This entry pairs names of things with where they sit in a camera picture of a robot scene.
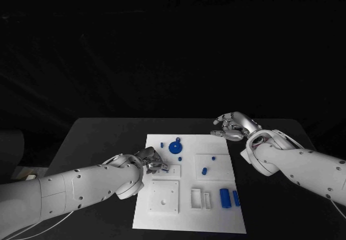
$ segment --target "metal hand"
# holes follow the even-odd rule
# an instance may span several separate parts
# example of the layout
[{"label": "metal hand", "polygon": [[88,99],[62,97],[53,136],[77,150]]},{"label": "metal hand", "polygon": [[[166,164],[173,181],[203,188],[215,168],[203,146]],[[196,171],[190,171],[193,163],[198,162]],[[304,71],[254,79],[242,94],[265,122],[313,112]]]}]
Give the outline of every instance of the metal hand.
[{"label": "metal hand", "polygon": [[238,111],[221,115],[214,125],[219,122],[222,122],[222,131],[211,131],[211,134],[231,141],[242,140],[244,136],[250,137],[263,129],[254,120]]},{"label": "metal hand", "polygon": [[146,174],[154,174],[160,169],[166,171],[169,170],[169,165],[163,162],[163,159],[152,146],[140,150],[134,156],[141,159],[143,165],[146,165]]}]

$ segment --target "black table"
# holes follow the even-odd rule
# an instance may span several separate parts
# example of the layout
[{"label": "black table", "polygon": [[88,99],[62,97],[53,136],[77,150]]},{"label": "black table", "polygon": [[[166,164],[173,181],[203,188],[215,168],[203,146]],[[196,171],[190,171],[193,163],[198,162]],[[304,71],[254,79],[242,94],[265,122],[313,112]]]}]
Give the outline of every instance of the black table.
[{"label": "black table", "polygon": [[[103,163],[115,154],[146,147],[147,134],[209,134],[215,119],[81,118],[61,145],[46,175]],[[291,119],[255,119],[264,129],[280,129],[314,149],[304,129]],[[241,209],[248,234],[133,229],[137,196],[105,201],[75,211],[33,239],[342,239],[346,221],[330,201],[294,185],[281,172],[267,177],[239,153],[245,140],[228,141]],[[20,237],[49,228],[64,217],[42,222]]]}]

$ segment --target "dark curtain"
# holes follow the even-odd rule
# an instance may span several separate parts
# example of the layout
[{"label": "dark curtain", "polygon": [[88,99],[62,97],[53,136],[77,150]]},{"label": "dark curtain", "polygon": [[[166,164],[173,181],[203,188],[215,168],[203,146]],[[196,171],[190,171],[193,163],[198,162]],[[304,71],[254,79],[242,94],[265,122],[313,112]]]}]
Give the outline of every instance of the dark curtain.
[{"label": "dark curtain", "polygon": [[167,1],[113,12],[3,13],[0,124],[43,151],[78,118],[241,111],[296,119],[317,149],[345,157],[342,9]]}]

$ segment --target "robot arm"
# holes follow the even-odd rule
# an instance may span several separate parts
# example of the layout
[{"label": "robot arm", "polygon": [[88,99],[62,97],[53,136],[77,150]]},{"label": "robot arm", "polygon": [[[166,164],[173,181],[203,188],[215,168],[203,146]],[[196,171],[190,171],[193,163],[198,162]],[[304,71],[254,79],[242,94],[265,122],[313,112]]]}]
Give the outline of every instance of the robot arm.
[{"label": "robot arm", "polygon": [[265,176],[278,170],[288,180],[346,206],[346,161],[313,150],[300,148],[277,130],[263,127],[239,112],[222,115],[214,121],[224,121],[222,131],[211,134],[239,141],[247,137],[245,150],[241,156]]},{"label": "robot arm", "polygon": [[98,164],[28,181],[0,185],[0,239],[19,229],[104,201],[136,195],[147,174],[169,169],[153,147]]}]

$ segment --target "robotic hand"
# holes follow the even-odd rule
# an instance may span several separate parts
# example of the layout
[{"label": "robotic hand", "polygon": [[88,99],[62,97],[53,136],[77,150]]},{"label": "robotic hand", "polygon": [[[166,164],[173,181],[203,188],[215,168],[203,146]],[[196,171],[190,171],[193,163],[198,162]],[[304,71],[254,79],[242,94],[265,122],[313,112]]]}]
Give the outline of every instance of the robotic hand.
[{"label": "robotic hand", "polygon": [[134,155],[117,155],[103,164],[28,181],[0,185],[0,239],[19,229],[143,189],[147,174],[169,170],[153,147]]},{"label": "robotic hand", "polygon": [[294,184],[346,206],[345,160],[304,149],[281,131],[264,130],[239,112],[219,116],[214,124],[219,122],[224,122],[222,130],[211,134],[231,141],[247,137],[241,156],[261,174],[270,176],[281,170]]}]

